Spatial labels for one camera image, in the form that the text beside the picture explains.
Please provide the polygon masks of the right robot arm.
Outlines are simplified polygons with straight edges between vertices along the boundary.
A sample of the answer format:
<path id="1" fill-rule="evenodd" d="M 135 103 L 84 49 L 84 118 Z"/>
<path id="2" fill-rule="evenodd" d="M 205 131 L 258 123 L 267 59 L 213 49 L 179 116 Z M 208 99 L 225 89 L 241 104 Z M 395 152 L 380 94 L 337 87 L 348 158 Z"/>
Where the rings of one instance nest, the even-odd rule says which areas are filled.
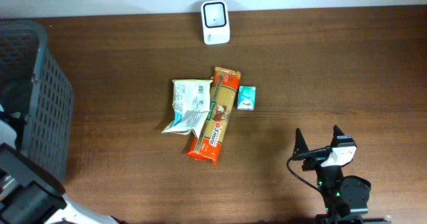
<path id="1" fill-rule="evenodd" d="M 302 183 L 317 191 L 324 201 L 326 212 L 315 216 L 315 223 L 339 224 L 387 223 L 385 219 L 364 219 L 368 213 L 368 201 L 372 184 L 368 180 L 343 175 L 342 168 L 353 161 L 357 150 L 354 139 L 344 134 L 335 125 L 331 143 L 323 148 L 308 149 L 300 129 L 296 129 L 296 139 L 292 156 L 287 160 L 288 171 Z M 317 181 L 312 185 L 290 167 L 292 161 L 302 161 L 303 171 L 315 171 Z"/>

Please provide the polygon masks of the white snack bag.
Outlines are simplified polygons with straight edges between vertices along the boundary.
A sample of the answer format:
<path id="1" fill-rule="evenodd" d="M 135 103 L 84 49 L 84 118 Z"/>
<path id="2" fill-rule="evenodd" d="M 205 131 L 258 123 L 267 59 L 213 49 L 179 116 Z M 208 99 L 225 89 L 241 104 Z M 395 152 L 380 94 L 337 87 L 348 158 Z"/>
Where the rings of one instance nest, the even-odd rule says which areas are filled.
<path id="1" fill-rule="evenodd" d="M 193 133 L 199 138 L 210 110 L 212 80 L 174 79 L 172 83 L 174 120 L 162 133 Z"/>

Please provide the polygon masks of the orange spaghetti package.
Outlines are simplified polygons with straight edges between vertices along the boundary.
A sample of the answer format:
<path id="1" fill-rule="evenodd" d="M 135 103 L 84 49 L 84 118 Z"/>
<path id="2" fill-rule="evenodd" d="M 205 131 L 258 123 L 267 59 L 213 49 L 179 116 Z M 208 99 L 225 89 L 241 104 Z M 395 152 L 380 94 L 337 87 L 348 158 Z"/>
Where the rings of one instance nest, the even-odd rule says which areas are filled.
<path id="1" fill-rule="evenodd" d="M 222 148 L 224 135 L 240 84 L 241 73 L 223 67 L 214 69 L 207 118 L 199 137 L 194 137 L 188 157 L 210 160 L 215 165 Z"/>

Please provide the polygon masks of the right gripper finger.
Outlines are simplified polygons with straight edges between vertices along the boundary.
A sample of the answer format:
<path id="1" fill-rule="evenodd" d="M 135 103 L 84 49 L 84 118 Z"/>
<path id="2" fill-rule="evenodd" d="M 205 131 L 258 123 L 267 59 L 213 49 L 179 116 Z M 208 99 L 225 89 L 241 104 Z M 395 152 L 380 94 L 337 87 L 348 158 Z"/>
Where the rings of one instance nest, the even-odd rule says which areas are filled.
<path id="1" fill-rule="evenodd" d="M 297 128 L 292 160 L 301 161 L 305 158 L 308 152 L 309 152 L 309 149 L 308 149 L 308 146 L 306 145 L 302 132 L 299 128 Z"/>
<path id="2" fill-rule="evenodd" d="M 331 146 L 339 147 L 345 142 L 346 142 L 346 135 L 337 125 L 335 125 L 333 127 L 333 138 L 331 141 Z"/>

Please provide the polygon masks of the small teal tissue pack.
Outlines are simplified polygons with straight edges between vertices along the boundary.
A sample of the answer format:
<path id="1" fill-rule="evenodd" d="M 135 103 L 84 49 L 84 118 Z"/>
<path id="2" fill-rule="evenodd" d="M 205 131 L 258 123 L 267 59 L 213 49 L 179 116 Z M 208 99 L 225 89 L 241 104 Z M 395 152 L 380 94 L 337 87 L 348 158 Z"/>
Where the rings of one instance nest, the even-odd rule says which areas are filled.
<path id="1" fill-rule="evenodd" d="M 239 110 L 253 111 L 255 109 L 256 87 L 239 86 L 238 105 Z"/>

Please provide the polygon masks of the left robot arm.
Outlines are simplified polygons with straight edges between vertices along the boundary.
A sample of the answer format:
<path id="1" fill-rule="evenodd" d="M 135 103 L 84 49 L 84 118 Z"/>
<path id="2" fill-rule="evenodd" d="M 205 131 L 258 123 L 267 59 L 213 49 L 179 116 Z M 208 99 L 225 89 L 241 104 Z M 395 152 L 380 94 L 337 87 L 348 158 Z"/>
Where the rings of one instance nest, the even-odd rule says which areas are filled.
<path id="1" fill-rule="evenodd" d="M 62 184 L 15 148 L 17 132 L 1 122 L 1 222 L 118 224 L 72 201 Z"/>

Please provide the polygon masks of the grey plastic mesh basket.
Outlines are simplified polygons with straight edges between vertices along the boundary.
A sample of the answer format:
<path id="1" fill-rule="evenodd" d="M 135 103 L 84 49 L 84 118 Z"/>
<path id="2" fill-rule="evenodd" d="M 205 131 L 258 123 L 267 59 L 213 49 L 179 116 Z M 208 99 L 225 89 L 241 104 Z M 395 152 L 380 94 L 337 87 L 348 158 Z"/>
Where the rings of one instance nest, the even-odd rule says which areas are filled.
<path id="1" fill-rule="evenodd" d="M 16 150 L 63 182 L 75 95 L 47 43 L 34 21 L 1 22 L 1 119 Z"/>

